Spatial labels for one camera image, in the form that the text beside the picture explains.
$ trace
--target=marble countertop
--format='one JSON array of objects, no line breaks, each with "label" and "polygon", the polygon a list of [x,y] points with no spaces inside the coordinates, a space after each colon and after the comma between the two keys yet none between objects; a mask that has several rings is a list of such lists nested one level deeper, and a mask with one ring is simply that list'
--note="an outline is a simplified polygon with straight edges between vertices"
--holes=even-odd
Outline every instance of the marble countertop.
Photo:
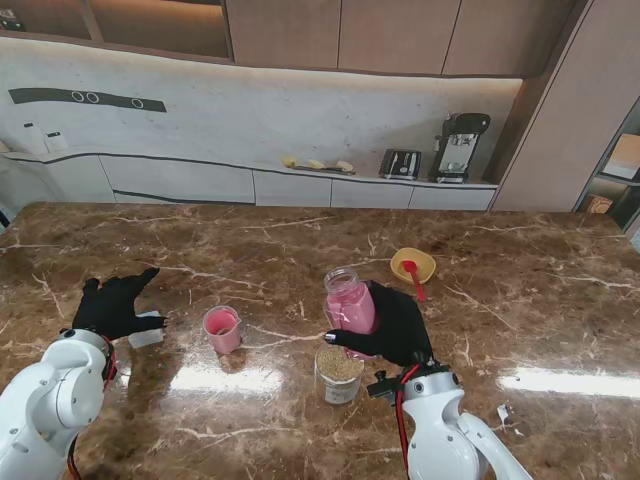
[{"label": "marble countertop", "polygon": [[[388,267],[403,246],[438,264],[422,309],[462,408],[534,478],[640,476],[640,256],[602,215],[32,205],[0,236],[0,389],[70,326],[86,278],[158,266],[137,308],[169,317],[166,339],[117,342],[83,478],[403,479],[386,401],[332,407],[313,378],[324,273],[412,292]],[[245,321],[220,358],[201,326],[218,304]]]}]

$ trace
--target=kitchen cabinet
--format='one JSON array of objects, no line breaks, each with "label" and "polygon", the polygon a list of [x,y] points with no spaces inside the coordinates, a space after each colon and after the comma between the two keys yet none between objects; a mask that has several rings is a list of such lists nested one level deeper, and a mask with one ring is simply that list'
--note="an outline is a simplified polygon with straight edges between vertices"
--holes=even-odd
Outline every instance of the kitchen cabinet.
[{"label": "kitchen cabinet", "polygon": [[0,8],[10,8],[28,33],[46,33],[89,40],[83,20],[83,0],[3,0]]},{"label": "kitchen cabinet", "polygon": [[331,179],[312,176],[253,172],[256,205],[329,207]]},{"label": "kitchen cabinet", "polygon": [[333,180],[331,206],[406,209],[412,191],[413,187],[393,183]]},{"label": "kitchen cabinet", "polygon": [[539,74],[574,0],[462,0],[447,75]]},{"label": "kitchen cabinet", "polygon": [[571,211],[640,95],[640,2],[595,0],[522,140],[494,210]]},{"label": "kitchen cabinet", "polygon": [[420,188],[416,187],[409,203],[410,209],[422,210],[486,210],[495,189],[478,188]]},{"label": "kitchen cabinet", "polygon": [[105,42],[228,57],[219,5],[157,0],[86,0]]},{"label": "kitchen cabinet", "polygon": [[337,66],[340,0],[226,0],[226,12],[237,63]]},{"label": "kitchen cabinet", "polygon": [[22,163],[41,179],[58,202],[113,203],[109,181],[96,155],[70,158],[58,163]]},{"label": "kitchen cabinet", "polygon": [[139,157],[102,155],[101,159],[117,194],[187,202],[255,202],[248,169]]},{"label": "kitchen cabinet", "polygon": [[339,67],[440,75],[460,0],[343,0]]}]

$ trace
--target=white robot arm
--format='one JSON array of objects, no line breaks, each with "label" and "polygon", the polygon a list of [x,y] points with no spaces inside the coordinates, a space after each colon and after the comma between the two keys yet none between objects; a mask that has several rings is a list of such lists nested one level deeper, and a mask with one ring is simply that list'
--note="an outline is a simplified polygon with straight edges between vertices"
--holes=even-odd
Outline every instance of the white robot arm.
[{"label": "white robot arm", "polygon": [[[369,386],[373,397],[388,396],[383,375]],[[500,439],[479,418],[460,414],[464,390],[455,374],[439,371],[414,377],[403,388],[403,410],[415,422],[408,443],[411,480],[481,480],[488,465],[497,480],[532,480]]]},{"label": "white robot arm", "polygon": [[67,330],[0,396],[0,480],[57,479],[72,442],[100,413],[110,344]]}]

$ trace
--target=white wall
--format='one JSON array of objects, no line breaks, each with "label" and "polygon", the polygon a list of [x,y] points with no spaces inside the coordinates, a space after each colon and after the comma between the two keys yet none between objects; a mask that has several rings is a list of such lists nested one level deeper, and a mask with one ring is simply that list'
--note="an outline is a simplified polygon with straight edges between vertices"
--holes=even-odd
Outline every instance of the white wall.
[{"label": "white wall", "polygon": [[[340,159],[377,173],[389,147],[433,157],[448,112],[483,112],[472,174],[486,165],[521,81],[253,69],[0,38],[0,140],[25,149],[23,124],[69,146],[278,167],[280,157]],[[60,102],[14,105],[7,90],[50,87],[162,100],[167,113]]]}]

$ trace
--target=cabinet door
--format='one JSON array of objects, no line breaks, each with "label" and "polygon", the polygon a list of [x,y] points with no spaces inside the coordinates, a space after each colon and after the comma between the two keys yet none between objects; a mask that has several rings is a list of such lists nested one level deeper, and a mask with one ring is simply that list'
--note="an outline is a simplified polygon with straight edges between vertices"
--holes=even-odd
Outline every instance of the cabinet door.
[{"label": "cabinet door", "polygon": [[486,210],[495,190],[475,188],[418,188],[409,208],[423,210]]},{"label": "cabinet door", "polygon": [[343,0],[340,68],[440,75],[460,0]]},{"label": "cabinet door", "polygon": [[113,191],[95,155],[62,160],[48,165],[21,163],[37,176],[59,202],[114,203]]},{"label": "cabinet door", "polygon": [[285,207],[328,207],[331,179],[253,172],[256,205]]},{"label": "cabinet door", "polygon": [[392,183],[333,180],[332,207],[408,208],[413,187]]},{"label": "cabinet door", "polygon": [[574,0],[462,0],[444,73],[542,71]]},{"label": "cabinet door", "polygon": [[226,0],[235,61],[336,68],[340,0]]},{"label": "cabinet door", "polygon": [[138,193],[173,201],[255,202],[248,169],[137,157],[101,158],[117,194]]}]

